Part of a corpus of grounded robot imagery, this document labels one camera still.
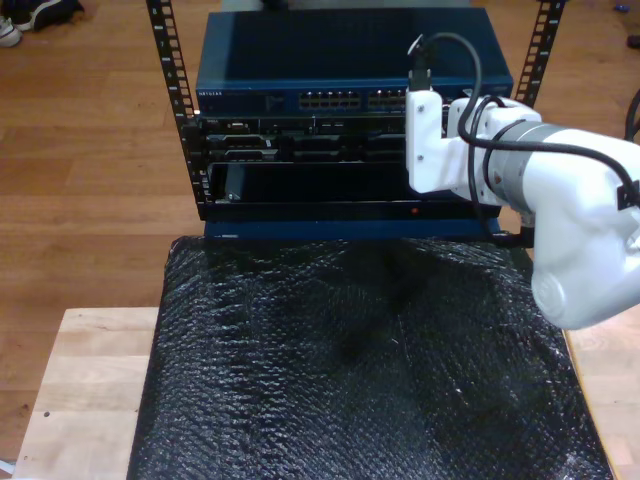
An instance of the wooden table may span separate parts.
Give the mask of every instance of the wooden table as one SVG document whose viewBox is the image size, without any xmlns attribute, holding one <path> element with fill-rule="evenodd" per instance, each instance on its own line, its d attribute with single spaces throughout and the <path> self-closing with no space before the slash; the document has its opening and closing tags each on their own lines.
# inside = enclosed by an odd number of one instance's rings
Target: wooden table
<svg viewBox="0 0 640 480">
<path fill-rule="evenodd" d="M 14 478 L 124 479 L 157 308 L 65 312 Z M 567 334 L 609 460 L 640 478 L 640 309 Z"/>
</svg>

